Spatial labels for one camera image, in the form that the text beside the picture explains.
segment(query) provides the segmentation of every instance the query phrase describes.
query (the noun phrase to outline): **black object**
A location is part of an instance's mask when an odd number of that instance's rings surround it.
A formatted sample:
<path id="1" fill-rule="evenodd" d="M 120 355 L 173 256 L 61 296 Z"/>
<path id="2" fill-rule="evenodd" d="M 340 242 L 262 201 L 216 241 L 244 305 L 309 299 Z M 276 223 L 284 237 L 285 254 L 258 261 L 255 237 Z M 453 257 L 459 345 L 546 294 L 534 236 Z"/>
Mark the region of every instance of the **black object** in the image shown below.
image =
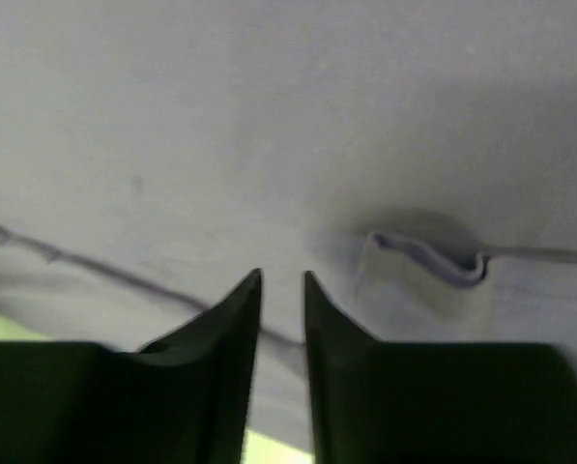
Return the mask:
<path id="1" fill-rule="evenodd" d="M 577 378 L 540 344 L 374 339 L 304 276 L 317 464 L 577 464 Z"/>
<path id="2" fill-rule="evenodd" d="M 262 276 L 140 353 L 0 342 L 0 464 L 237 464 Z"/>

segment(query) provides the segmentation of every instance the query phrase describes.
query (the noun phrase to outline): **black plastic piece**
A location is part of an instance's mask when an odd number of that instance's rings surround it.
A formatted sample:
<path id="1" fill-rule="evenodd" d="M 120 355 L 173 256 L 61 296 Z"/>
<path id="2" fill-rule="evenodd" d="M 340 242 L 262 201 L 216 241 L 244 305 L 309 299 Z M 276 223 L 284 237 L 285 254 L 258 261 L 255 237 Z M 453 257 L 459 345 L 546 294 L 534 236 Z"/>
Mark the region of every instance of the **black plastic piece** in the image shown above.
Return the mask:
<path id="1" fill-rule="evenodd" d="M 0 464 L 237 464 L 262 276 L 136 354 L 0 342 Z"/>
<path id="2" fill-rule="evenodd" d="M 577 377 L 541 344 L 381 342 L 304 276 L 317 464 L 577 464 Z"/>

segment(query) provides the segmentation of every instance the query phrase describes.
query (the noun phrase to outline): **dark green plastic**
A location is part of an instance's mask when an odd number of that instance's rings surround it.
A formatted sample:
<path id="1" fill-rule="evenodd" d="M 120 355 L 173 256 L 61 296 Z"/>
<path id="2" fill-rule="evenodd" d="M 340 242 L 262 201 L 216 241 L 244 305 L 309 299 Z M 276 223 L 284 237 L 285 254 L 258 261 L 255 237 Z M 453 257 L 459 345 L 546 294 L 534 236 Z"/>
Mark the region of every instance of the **dark green plastic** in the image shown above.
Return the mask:
<path id="1" fill-rule="evenodd" d="M 262 277 L 136 354 L 0 342 L 0 464 L 237 464 Z"/>
<path id="2" fill-rule="evenodd" d="M 381 342 L 304 277 L 317 464 L 577 464 L 577 377 L 542 344 Z"/>

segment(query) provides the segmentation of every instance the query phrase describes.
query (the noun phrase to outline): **gray fabric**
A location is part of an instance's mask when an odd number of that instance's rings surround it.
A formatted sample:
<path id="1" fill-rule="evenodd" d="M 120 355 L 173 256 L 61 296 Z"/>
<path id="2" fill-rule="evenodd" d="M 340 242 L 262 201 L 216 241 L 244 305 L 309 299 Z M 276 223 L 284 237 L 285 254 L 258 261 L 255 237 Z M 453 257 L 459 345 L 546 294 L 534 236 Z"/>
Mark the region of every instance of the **gray fabric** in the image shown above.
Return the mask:
<path id="1" fill-rule="evenodd" d="M 203 302 L 262 267 L 265 327 L 295 342 L 301 272 L 350 307 L 371 230 L 466 269 L 577 250 L 577 0 L 0 0 L 0 223 Z M 419 272 L 406 291 L 440 305 Z M 17 248 L 0 312 L 122 348 L 194 313 Z M 305 446 L 293 349 L 258 374 L 288 390 L 265 384 L 283 399 L 254 425 L 298 411 L 274 431 Z"/>

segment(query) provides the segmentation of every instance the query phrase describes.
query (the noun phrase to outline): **pointed tip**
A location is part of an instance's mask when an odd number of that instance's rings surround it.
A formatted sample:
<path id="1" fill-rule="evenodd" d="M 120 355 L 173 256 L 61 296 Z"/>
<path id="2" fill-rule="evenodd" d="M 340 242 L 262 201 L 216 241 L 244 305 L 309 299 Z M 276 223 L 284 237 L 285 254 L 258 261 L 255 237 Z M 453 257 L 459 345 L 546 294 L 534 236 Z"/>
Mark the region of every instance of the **pointed tip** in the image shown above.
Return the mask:
<path id="1" fill-rule="evenodd" d="M 303 274 L 305 297 L 305 333 L 320 332 L 333 350 L 346 345 L 365 347 L 376 340 L 356 321 L 344 313 L 327 294 L 312 271 Z"/>
<path id="2" fill-rule="evenodd" d="M 260 280 L 261 281 L 262 278 L 263 278 L 262 269 L 261 268 L 255 268 L 249 272 L 249 274 L 247 275 L 245 280 L 256 280 L 256 281 Z"/>

